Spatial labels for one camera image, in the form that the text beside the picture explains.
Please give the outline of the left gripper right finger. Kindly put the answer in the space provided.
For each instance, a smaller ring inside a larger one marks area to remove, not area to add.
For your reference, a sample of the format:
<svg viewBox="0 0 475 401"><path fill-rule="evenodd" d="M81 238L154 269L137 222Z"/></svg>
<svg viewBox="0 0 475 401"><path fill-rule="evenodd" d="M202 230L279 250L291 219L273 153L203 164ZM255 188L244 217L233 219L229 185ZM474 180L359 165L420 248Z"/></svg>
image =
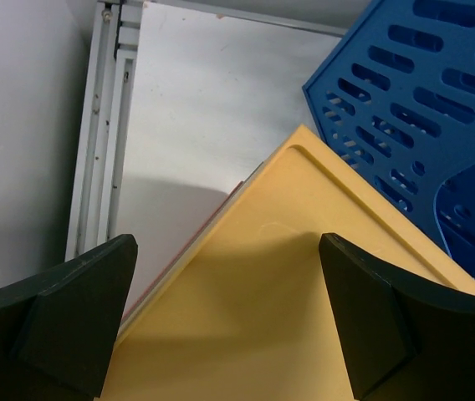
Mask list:
<svg viewBox="0 0 475 401"><path fill-rule="evenodd" d="M474 295L334 233L319 256L355 399L475 400Z"/></svg>

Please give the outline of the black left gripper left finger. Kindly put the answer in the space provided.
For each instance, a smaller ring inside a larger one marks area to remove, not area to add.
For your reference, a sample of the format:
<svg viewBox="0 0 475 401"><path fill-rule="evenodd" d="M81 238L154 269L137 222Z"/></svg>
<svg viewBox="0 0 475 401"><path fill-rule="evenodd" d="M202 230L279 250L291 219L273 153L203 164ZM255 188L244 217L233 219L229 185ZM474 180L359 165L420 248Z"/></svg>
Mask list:
<svg viewBox="0 0 475 401"><path fill-rule="evenodd" d="M137 255L120 235L0 288L0 400L101 395Z"/></svg>

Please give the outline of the yellow drawer box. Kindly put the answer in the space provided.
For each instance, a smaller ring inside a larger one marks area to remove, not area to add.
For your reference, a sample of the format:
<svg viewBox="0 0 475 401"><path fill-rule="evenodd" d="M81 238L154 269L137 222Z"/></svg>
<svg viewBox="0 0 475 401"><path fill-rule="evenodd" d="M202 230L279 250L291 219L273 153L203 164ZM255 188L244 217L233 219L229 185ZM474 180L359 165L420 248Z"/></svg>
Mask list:
<svg viewBox="0 0 475 401"><path fill-rule="evenodd" d="M475 295L473 278L302 126L128 316L102 399L352 399L319 259L328 232Z"/></svg>

